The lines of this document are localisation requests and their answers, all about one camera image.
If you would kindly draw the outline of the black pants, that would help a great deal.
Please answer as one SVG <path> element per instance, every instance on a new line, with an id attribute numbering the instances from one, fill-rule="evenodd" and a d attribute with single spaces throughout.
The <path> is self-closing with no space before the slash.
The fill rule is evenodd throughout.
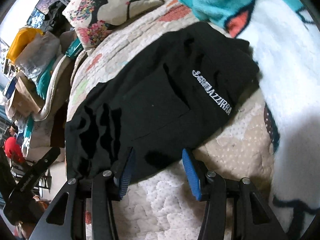
<path id="1" fill-rule="evenodd" d="M 97 84 L 67 122 L 67 177 L 93 178 L 129 147 L 132 181 L 156 174 L 225 126 L 258 71 L 248 41 L 208 23 L 163 34 Z"/>

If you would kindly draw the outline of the heart pattern quilted bedspread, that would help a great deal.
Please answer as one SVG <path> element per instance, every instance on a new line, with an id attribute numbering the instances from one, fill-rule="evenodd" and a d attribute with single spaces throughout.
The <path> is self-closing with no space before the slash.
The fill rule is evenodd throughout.
<path id="1" fill-rule="evenodd" d="M 136 151 L 127 194 L 113 203 L 120 239 L 197 239 L 204 203 L 188 185 L 185 148 L 225 178 L 251 178 L 264 197 L 270 190 L 271 143 L 248 43 L 163 1 L 105 38 L 71 81 L 68 176 L 91 178 Z"/>

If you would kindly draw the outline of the brown cardboard box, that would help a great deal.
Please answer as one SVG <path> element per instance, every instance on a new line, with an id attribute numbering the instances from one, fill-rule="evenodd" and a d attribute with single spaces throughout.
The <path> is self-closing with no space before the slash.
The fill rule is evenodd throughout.
<path id="1" fill-rule="evenodd" d="M 32 113 L 39 113 L 44 106 L 44 100 L 37 94 L 36 86 L 22 72 L 19 72 L 11 81 L 13 91 L 5 105 L 5 112 L 9 119 L 15 114 L 27 118 Z"/>

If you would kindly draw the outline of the beige cushioned lounge pad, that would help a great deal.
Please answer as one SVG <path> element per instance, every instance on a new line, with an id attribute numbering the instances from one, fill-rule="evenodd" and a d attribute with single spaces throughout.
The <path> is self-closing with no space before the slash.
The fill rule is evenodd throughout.
<path id="1" fill-rule="evenodd" d="M 69 98 L 73 69 L 74 61 L 66 55 L 61 55 L 57 59 L 57 64 L 48 86 L 45 104 L 39 113 L 33 114 L 33 120 L 35 122 L 40 122 L 49 116 L 54 116 Z"/>

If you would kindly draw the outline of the teal folded cloth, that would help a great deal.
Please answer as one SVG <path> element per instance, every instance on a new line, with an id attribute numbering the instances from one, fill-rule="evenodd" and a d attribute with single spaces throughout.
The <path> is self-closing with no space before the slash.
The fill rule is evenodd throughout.
<path id="1" fill-rule="evenodd" d="M 53 57 L 44 70 L 43 74 L 41 75 L 37 85 L 36 85 L 36 91 L 39 97 L 41 97 L 43 100 L 47 97 L 47 91 L 51 80 L 51 72 L 53 70 L 53 65 L 56 61 L 56 57 Z"/>

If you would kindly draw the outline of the clear plastic bag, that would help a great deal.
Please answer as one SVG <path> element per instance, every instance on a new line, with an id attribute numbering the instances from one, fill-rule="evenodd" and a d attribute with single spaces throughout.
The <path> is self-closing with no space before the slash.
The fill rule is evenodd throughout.
<path id="1" fill-rule="evenodd" d="M 35 38 L 23 49 L 15 61 L 15 66 L 35 84 L 48 64 L 57 54 L 60 40 L 55 35 L 46 32 L 44 35 L 36 34 Z"/>

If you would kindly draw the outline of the teal tissue pack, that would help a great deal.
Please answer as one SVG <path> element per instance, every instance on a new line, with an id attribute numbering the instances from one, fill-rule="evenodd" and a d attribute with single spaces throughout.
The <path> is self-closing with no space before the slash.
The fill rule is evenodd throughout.
<path id="1" fill-rule="evenodd" d="M 83 51 L 82 43 L 80 42 L 79 38 L 77 37 L 68 47 L 65 52 L 65 55 L 70 58 L 71 60 L 75 60 L 78 55 Z"/>

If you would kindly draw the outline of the yellow bag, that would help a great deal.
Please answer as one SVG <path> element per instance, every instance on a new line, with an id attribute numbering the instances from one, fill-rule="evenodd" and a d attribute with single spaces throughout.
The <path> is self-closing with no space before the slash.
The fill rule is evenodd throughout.
<path id="1" fill-rule="evenodd" d="M 39 28 L 32 27 L 21 28 L 15 36 L 6 58 L 14 64 L 20 53 L 30 42 L 33 41 L 37 34 L 43 35 L 43 31 Z"/>

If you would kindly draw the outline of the teal white fleece blanket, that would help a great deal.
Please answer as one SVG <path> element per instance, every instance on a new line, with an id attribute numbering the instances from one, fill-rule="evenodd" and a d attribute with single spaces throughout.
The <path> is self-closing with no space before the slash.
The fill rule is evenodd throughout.
<path id="1" fill-rule="evenodd" d="M 272 117 L 270 206 L 289 239 L 319 212 L 319 31 L 300 0 L 179 0 L 249 42 Z"/>

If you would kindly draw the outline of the floral woman print pillow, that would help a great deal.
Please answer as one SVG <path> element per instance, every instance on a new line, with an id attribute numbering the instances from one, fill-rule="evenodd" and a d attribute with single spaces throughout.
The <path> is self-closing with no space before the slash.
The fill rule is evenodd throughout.
<path id="1" fill-rule="evenodd" d="M 71 0 L 62 14 L 84 50 L 90 50 L 123 23 L 161 4 L 161 0 Z"/>

